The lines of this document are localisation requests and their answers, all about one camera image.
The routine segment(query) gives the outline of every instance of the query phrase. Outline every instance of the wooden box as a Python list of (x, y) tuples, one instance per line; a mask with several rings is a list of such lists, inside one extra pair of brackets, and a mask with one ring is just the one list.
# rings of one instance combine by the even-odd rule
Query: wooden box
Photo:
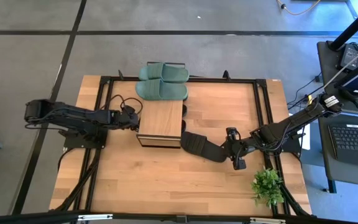
[(180, 148), (182, 100), (143, 101), (139, 133), (143, 147)]

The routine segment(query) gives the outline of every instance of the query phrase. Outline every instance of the slide sandal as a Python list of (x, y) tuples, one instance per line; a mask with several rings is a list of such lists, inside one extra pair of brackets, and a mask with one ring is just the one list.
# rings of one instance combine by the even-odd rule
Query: slide sandal
[(142, 81), (161, 78), (164, 82), (184, 83), (189, 80), (189, 71), (185, 68), (168, 66), (165, 63), (154, 63), (143, 67), (139, 73)]
[(225, 150), (206, 139), (206, 136), (185, 131), (181, 134), (180, 146), (196, 156), (201, 156), (214, 162), (224, 162), (227, 158)]
[(136, 83), (136, 93), (145, 100), (184, 100), (187, 87), (182, 83), (165, 83), (161, 79)]

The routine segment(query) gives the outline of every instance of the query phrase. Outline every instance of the green slipper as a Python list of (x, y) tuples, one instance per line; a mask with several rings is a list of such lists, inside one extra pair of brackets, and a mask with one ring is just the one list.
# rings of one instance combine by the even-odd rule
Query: green slipper
[(161, 79), (136, 83), (136, 93), (145, 100), (184, 100), (187, 87), (182, 83), (165, 83)]
[(185, 68), (168, 66), (165, 63), (154, 63), (143, 67), (139, 73), (142, 81), (161, 78), (164, 82), (184, 83), (189, 80), (189, 71)]

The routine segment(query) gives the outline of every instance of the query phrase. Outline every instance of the table leg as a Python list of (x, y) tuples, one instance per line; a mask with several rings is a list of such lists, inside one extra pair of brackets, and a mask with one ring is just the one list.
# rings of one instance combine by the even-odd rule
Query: table leg
[(336, 185), (335, 180), (328, 180), (328, 189), (324, 189), (325, 192), (329, 192), (331, 194), (336, 194)]

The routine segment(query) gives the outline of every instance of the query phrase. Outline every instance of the white cable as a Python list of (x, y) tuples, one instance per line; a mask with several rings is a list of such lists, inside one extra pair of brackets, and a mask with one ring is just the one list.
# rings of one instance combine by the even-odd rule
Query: white cable
[(310, 9), (314, 8), (321, 0), (317, 0), (312, 6), (310, 6), (310, 8), (308, 8), (307, 10), (305, 10), (305, 11), (303, 11), (303, 12), (299, 12), (299, 13), (293, 13), (293, 12), (289, 11), (289, 10), (287, 9), (287, 7), (285, 6), (285, 4), (283, 4), (280, 0), (277, 0), (277, 1), (278, 1), (278, 3), (280, 3), (280, 6), (284, 5), (284, 9), (285, 9), (289, 14), (294, 15), (294, 16), (298, 16), (298, 15), (303, 14), (303, 13), (309, 11)]
[(330, 79), (323, 87), (322, 89), (326, 88), (339, 74), (341, 74), (341, 72), (343, 72), (343, 70), (345, 70), (345, 68), (347, 68), (351, 63), (353, 63), (355, 60), (358, 59), (358, 55), (353, 59), (351, 60), (348, 64), (346, 64), (342, 69), (340, 69), (339, 72), (337, 72), (337, 74), (335, 74), (332, 79)]

